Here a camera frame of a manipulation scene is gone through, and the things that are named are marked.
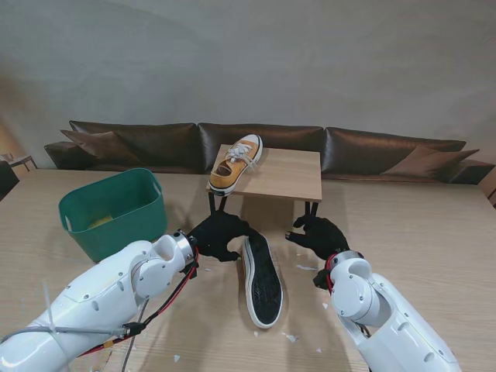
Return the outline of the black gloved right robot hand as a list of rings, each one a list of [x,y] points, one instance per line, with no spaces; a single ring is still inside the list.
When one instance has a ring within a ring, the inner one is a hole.
[[[304,232],[286,232],[286,240],[312,250],[322,260],[350,249],[343,232],[326,218],[303,215],[295,220],[293,227],[303,228]]]

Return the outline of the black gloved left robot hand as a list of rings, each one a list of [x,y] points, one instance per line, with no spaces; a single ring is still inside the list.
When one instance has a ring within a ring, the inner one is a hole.
[[[257,231],[237,215],[215,211],[188,233],[196,242],[198,252],[220,262],[237,261],[239,254],[228,250],[228,244],[241,236],[255,236]]]

